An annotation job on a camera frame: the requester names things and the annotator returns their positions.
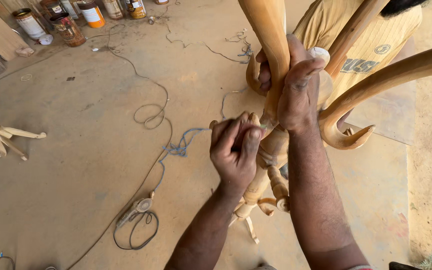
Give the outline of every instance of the black cable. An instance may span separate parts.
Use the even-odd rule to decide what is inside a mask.
[[[8,257],[8,256],[1,256],[0,259],[8,259],[11,262],[11,264],[13,265],[13,270],[16,269],[15,262],[10,257]]]
[[[116,227],[115,229],[114,229],[114,231],[113,231],[113,240],[114,240],[114,243],[118,246],[118,248],[120,248],[120,249],[124,249],[124,250],[140,250],[140,249],[142,249],[142,248],[144,248],[155,236],[156,236],[156,234],[158,233],[158,228],[159,228],[159,219],[158,219],[158,216],[155,214],[155,213],[153,213],[153,212],[138,212],[138,213],[135,213],[135,214],[133,214],[130,218],[129,218],[129,222],[131,222],[131,221],[133,221],[135,218],[136,218],[136,216],[138,216],[138,215],[140,215],[140,214],[143,214],[143,216],[140,218],[140,220],[138,220],[136,223],[135,223],[135,225],[133,226],[133,229],[131,230],[131,233],[130,233],[130,235],[129,235],[129,247],[127,248],[127,247],[122,247],[122,246],[120,246],[119,244],[118,244],[118,242],[116,241],[116,231],[119,229],[118,227]],[[146,216],[146,224],[150,224],[151,223],[151,221],[153,221],[153,217],[154,218],[156,218],[156,230],[155,230],[155,233],[151,236],[151,237],[149,237],[145,242],[143,242],[141,245],[139,245],[139,246],[133,246],[132,244],[131,244],[131,237],[133,236],[133,232],[135,231],[135,229],[136,229],[136,226],[139,224],[139,222],[141,221],[141,220],[143,220],[143,218],[145,217],[145,214],[147,214],[147,216]]]

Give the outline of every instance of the person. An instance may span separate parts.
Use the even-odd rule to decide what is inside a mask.
[[[289,133],[290,214],[297,239],[313,270],[369,269],[347,223],[319,132],[316,101],[324,60],[311,58],[294,35],[287,39],[290,71],[277,115]],[[261,129],[244,134],[240,151],[232,147],[248,117],[245,112],[213,127],[209,152],[221,181],[181,236],[165,270],[211,270],[216,265],[233,210],[256,172]]]
[[[299,21],[293,34],[305,49],[321,47],[328,50],[363,0],[316,0]],[[333,80],[333,93],[325,102],[327,108],[336,98],[364,78],[381,68],[411,56],[412,35],[422,22],[421,5],[427,0],[390,0],[372,20],[346,54],[347,60]],[[271,87],[271,73],[264,58],[261,63],[256,91],[265,96]],[[349,113],[338,122],[340,128]]]

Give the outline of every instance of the hairy forearm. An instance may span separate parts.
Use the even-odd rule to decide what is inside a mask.
[[[181,236],[165,270],[212,270],[243,192],[226,192],[219,185]]]
[[[347,224],[317,126],[290,132],[288,159],[291,218],[310,267],[347,269],[367,264]],[[344,258],[347,255],[356,256],[356,262]],[[341,257],[341,265],[334,263],[334,256]]]

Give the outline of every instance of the fingernail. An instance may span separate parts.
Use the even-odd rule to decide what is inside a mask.
[[[259,129],[253,128],[249,131],[249,138],[251,139],[259,139],[261,132]]]

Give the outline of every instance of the finger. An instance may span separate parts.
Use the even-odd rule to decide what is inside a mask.
[[[259,68],[258,80],[260,83],[268,82],[271,79],[271,71],[268,62],[262,62]]]
[[[311,77],[324,67],[324,60],[311,58],[297,63],[289,70],[285,78],[285,86],[295,91],[305,91]]]
[[[224,155],[231,153],[231,147],[236,139],[237,132],[239,131],[239,125],[242,122],[246,122],[249,119],[249,113],[243,112],[236,120],[234,120],[223,132],[219,141],[214,147],[215,151],[221,151]]]
[[[261,86],[259,87],[259,90],[263,93],[267,93],[269,89],[271,89],[271,81],[265,82],[263,84],[261,83]]]
[[[213,131],[211,133],[211,147],[209,150],[212,150],[214,146],[218,143],[219,139],[221,138],[221,135],[225,131],[225,129],[234,121],[234,119],[228,119],[225,121],[222,121],[219,124],[216,124],[213,126]]]
[[[262,139],[262,129],[259,127],[250,128],[243,138],[241,148],[241,156],[239,160],[243,164],[256,162],[256,154],[258,153],[259,143]]]
[[[266,54],[261,49],[261,51],[259,51],[258,54],[256,55],[256,62],[262,63],[262,62],[266,62],[267,60],[268,58],[266,57]]]
[[[290,68],[303,60],[311,58],[301,41],[299,41],[295,35],[287,34],[286,39],[287,46],[289,47],[289,55],[291,57],[289,62]]]

